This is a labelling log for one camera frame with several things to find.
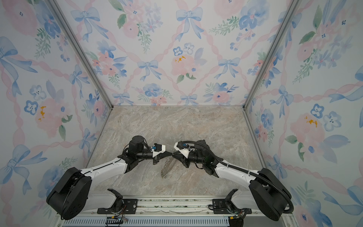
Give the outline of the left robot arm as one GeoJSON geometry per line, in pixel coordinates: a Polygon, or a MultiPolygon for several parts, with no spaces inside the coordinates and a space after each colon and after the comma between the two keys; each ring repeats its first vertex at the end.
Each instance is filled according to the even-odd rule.
{"type": "Polygon", "coordinates": [[[96,192],[94,187],[118,175],[134,169],[144,160],[152,160],[156,165],[161,159],[172,156],[166,146],[149,146],[142,136],[134,136],[125,146],[121,155],[95,167],[69,168],[49,193],[46,202],[61,218],[70,220],[83,211],[105,209],[120,214],[125,209],[123,196],[114,189],[96,192]]]}

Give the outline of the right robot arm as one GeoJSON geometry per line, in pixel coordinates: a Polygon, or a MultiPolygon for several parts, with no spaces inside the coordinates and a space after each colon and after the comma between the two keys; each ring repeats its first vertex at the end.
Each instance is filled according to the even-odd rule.
{"type": "Polygon", "coordinates": [[[224,210],[228,213],[243,218],[248,210],[257,209],[278,221],[282,214],[295,210],[290,192],[269,169],[258,171],[235,166],[215,155],[204,140],[179,141],[174,149],[173,157],[186,168],[194,163],[210,176],[230,180],[249,190],[246,194],[238,189],[230,191],[224,199],[224,210]]]}

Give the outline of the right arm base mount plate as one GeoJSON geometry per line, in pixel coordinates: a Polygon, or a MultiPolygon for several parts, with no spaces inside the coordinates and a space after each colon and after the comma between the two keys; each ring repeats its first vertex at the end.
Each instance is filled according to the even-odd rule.
{"type": "Polygon", "coordinates": [[[213,211],[214,214],[252,214],[251,209],[243,208],[239,209],[232,203],[232,196],[238,191],[233,189],[224,199],[213,199],[212,204],[208,205],[208,208],[213,211]]]}

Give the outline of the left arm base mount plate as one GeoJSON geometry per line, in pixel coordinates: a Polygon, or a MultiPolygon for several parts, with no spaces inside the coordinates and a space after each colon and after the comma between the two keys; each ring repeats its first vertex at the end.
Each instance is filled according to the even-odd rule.
{"type": "Polygon", "coordinates": [[[125,199],[119,192],[114,189],[107,189],[112,195],[115,196],[115,201],[110,208],[99,208],[97,214],[135,214],[138,199],[125,199]]]}

